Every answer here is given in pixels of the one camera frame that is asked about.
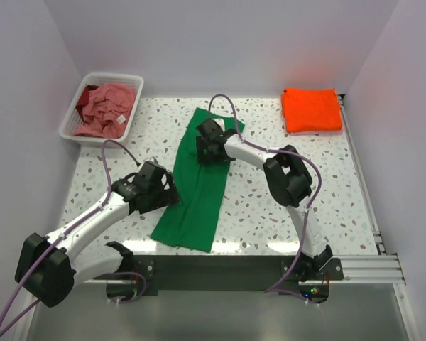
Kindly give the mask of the green t shirt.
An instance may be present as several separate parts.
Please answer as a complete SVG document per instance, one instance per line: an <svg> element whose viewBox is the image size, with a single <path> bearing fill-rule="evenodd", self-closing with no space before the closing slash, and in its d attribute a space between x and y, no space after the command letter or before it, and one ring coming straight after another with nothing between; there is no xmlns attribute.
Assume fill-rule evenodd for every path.
<svg viewBox="0 0 426 341"><path fill-rule="evenodd" d="M197 126L206 119L207 110L196 108L178 146L173 168L180 201L166 208L151 239L171 247L210 252L230 164L197 162Z"/></svg>

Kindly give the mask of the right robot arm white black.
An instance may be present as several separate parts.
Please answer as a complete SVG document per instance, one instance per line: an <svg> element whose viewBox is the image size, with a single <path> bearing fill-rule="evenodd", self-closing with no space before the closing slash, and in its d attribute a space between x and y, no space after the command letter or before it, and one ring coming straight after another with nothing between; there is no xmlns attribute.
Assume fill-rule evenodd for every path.
<svg viewBox="0 0 426 341"><path fill-rule="evenodd" d="M197 132L199 163L207 165L240 160L262 170L271 197L288 211L300 246L283 279L288 279L290 274L299 281L318 276L332 260L333 253L312 212L320 187L312 189L313 179L305 165L309 160L291 145L280 149L258 146L243 139L235 129L224 130L213 119L197 126Z"/></svg>

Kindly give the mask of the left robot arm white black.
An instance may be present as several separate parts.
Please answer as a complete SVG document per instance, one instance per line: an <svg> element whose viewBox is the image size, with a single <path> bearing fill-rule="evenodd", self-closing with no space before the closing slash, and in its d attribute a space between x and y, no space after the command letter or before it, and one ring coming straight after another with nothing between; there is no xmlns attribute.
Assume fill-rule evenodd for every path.
<svg viewBox="0 0 426 341"><path fill-rule="evenodd" d="M114 273L129 276L136 269L135 256L119 242L107 242L107 250L88 261L78 257L100 234L134 212L142 215L178 201L173 174L153 159L144 161L137 172L111 182L107 192L70 223L44 237L27 237L15 280L52 308L85 281Z"/></svg>

